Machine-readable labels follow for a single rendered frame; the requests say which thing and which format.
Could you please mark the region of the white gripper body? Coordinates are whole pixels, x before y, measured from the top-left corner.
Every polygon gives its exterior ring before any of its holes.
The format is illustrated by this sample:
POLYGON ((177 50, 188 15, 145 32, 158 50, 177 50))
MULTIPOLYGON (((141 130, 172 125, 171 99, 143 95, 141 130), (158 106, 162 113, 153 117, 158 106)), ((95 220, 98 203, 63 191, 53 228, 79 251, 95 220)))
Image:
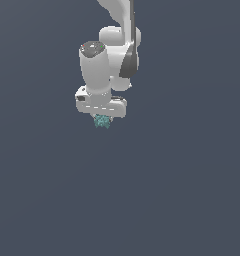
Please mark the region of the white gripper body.
POLYGON ((126 115, 127 101, 123 97, 112 96, 111 91, 96 95, 88 92, 86 86, 81 86, 75 93, 75 100, 78 111, 91 116, 124 118, 126 115))

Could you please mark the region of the small teal spiky object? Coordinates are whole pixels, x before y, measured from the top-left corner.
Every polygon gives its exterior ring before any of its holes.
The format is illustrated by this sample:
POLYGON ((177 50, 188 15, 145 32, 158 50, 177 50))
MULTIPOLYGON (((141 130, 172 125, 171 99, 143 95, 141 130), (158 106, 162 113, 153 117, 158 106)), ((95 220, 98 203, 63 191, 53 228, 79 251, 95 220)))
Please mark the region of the small teal spiky object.
POLYGON ((94 116, 94 125, 95 125, 96 128, 98 128, 98 127, 109 128, 110 123, 111 123, 111 119, 107 115, 96 114, 94 116))

